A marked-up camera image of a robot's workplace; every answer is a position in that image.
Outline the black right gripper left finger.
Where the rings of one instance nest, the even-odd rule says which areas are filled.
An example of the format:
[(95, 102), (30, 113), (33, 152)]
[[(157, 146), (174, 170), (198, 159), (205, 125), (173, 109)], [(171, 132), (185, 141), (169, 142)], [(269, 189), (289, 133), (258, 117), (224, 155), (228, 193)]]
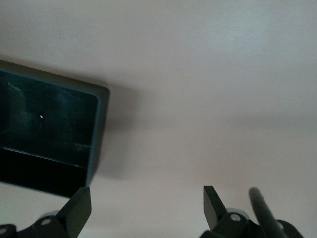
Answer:
[(56, 215), (22, 230), (22, 238), (78, 238), (92, 211), (90, 189), (80, 188)]

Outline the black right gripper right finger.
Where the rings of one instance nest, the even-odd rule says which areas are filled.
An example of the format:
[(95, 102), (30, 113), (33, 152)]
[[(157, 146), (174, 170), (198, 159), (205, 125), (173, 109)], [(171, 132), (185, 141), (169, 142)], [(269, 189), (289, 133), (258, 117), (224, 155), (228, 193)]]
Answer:
[(228, 212), (213, 186), (204, 186), (203, 209), (209, 226), (203, 238), (243, 238), (247, 219), (239, 213)]

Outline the black rectangular plastic box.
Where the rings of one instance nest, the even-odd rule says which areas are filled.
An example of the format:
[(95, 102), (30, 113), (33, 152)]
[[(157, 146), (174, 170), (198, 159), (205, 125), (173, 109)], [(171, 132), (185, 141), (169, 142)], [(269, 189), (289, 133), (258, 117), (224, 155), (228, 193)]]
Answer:
[(110, 90), (0, 60), (0, 181), (63, 197), (97, 170)]

